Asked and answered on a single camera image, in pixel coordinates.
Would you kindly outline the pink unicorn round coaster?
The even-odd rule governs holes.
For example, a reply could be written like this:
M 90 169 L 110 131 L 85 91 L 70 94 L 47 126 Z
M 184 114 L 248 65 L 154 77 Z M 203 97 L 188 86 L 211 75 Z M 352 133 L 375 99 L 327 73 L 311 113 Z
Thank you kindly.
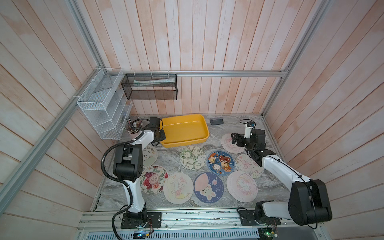
M 238 147 L 237 145 L 232 144 L 231 134 L 224 134 L 221 138 L 222 147 L 229 153 L 240 154 L 244 152 L 244 147 Z

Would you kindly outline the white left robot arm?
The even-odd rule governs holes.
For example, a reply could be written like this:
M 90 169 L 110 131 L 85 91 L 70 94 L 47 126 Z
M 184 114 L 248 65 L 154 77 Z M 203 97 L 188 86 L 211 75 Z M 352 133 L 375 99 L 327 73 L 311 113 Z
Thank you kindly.
M 113 174 L 122 183 L 127 198 L 124 218 L 136 226 L 147 222 L 147 208 L 140 189 L 144 170 L 144 149 L 166 139 L 163 121 L 157 117 L 137 119 L 129 128 L 138 133 L 132 140 L 119 144 L 113 164 Z

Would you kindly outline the blue bear car coaster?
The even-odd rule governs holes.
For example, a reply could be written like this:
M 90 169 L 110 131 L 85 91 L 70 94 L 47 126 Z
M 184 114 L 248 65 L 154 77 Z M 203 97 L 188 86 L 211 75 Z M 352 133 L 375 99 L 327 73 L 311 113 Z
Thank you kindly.
M 228 176 L 236 170 L 232 156 L 224 151 L 214 151 L 207 157 L 208 169 L 218 176 Z

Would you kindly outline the navy sleeping bunny coaster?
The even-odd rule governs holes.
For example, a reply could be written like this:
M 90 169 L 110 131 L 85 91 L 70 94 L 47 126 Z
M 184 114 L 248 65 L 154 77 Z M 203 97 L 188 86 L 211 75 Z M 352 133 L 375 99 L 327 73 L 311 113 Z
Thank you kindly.
M 224 195 L 223 181 L 215 174 L 205 172 L 198 175 L 194 181 L 194 193 L 203 203 L 213 204 Z

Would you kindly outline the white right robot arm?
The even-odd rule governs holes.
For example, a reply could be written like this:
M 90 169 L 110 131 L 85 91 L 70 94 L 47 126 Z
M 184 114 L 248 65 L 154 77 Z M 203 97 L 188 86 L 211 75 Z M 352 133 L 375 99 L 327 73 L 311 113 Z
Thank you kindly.
M 255 221 L 266 225 L 278 219 L 294 221 L 299 226 L 309 226 L 331 221 L 333 218 L 326 184 L 302 175 L 275 152 L 266 148 L 264 130 L 246 127 L 244 134 L 231 134 L 232 144 L 243 147 L 247 155 L 260 167 L 279 179 L 290 191 L 288 202 L 258 202 Z

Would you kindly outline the cream bunny moon coaster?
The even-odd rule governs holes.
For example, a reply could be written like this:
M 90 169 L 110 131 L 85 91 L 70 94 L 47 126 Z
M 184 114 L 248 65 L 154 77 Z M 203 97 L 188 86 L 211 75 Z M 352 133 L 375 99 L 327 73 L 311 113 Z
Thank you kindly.
M 184 204 L 193 195 L 193 182 L 184 173 L 174 173 L 166 179 L 163 192 L 170 203 L 175 205 Z

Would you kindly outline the green bears pattern coaster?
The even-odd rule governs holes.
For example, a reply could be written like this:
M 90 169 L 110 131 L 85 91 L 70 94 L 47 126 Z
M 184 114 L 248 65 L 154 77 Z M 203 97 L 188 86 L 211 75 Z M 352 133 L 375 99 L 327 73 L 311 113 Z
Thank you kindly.
M 188 146 L 179 154 L 180 162 L 188 170 L 197 171 L 206 165 L 206 153 L 196 146 Z

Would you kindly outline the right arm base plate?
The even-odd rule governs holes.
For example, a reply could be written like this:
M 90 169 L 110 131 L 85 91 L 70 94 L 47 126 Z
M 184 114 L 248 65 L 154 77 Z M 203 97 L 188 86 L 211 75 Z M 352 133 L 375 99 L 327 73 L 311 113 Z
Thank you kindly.
M 246 208 L 238 208 L 237 213 L 239 214 L 242 226 L 279 226 L 281 225 L 280 218 L 271 218 L 264 216 L 261 210 L 256 208 L 255 210 L 247 210 Z

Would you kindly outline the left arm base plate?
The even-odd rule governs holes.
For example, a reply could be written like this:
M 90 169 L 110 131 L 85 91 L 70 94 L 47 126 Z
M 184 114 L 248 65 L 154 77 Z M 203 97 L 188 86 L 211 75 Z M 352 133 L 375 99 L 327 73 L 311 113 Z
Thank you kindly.
M 132 213 L 123 215 L 121 229 L 160 228 L 162 221 L 161 212 Z

